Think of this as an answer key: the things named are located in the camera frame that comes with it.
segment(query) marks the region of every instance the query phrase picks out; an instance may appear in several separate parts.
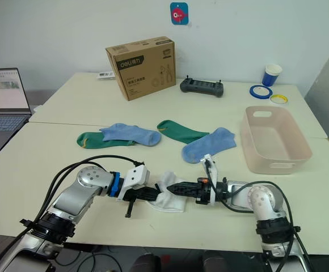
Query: blue sock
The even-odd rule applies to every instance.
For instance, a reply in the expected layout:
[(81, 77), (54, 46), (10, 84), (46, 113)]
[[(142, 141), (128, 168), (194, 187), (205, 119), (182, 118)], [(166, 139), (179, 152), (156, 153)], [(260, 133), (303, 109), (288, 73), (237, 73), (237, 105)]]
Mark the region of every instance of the blue sock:
[(227, 129), (219, 127), (213, 133), (186, 145), (182, 149), (182, 157), (188, 163), (198, 163), (206, 154), (215, 155), (237, 146), (234, 136)]
[(161, 134), (157, 131), (142, 129), (138, 126), (128, 126), (122, 123), (116, 123), (100, 131), (104, 134), (103, 141), (125, 140), (135, 141), (145, 146), (153, 146), (161, 140)]

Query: green sock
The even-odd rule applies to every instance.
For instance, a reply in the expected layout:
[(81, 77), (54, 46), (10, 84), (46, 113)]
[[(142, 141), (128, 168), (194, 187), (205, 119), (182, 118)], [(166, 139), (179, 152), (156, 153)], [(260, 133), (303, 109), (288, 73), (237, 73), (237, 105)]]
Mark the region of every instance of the green sock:
[(162, 121), (158, 124), (157, 129), (167, 137), (183, 143), (191, 143), (209, 134), (208, 132), (199, 132), (188, 129), (187, 127), (181, 126), (171, 120)]
[(97, 149), (111, 146), (132, 146), (135, 141), (111, 140), (103, 142), (104, 135), (102, 132), (84, 132), (80, 134), (76, 142), (82, 148)]

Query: black remote controller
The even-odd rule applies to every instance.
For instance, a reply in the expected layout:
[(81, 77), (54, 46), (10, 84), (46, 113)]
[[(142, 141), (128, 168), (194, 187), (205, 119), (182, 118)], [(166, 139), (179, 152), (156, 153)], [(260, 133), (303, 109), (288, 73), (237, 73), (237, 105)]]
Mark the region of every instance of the black remote controller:
[(213, 83), (193, 80), (187, 76), (187, 78), (181, 82), (180, 89), (183, 92), (199, 92), (201, 94), (214, 95), (216, 97), (221, 97), (223, 95), (223, 85), (221, 80)]

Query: laptop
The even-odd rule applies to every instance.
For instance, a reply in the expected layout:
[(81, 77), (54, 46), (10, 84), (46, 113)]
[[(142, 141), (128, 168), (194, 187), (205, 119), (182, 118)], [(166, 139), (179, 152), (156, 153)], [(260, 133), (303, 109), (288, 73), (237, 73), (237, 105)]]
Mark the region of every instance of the laptop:
[(0, 149), (30, 118), (17, 68), (0, 69)]

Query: laptop screen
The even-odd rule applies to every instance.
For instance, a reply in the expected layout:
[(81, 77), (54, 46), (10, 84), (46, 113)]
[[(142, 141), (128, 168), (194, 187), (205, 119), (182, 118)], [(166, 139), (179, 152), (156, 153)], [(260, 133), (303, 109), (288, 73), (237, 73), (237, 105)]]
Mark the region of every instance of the laptop screen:
[(28, 111), (17, 69), (0, 69), (0, 111)]

